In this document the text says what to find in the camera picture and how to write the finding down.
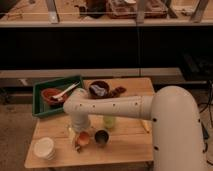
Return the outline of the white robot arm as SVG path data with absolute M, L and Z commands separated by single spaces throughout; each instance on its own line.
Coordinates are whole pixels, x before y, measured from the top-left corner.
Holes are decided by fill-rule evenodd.
M 85 89 L 78 88 L 63 109 L 77 132 L 90 126 L 90 114 L 149 120 L 153 171 L 208 171 L 199 109 L 191 93 L 181 87 L 167 86 L 151 96 L 107 99 L 90 99 Z

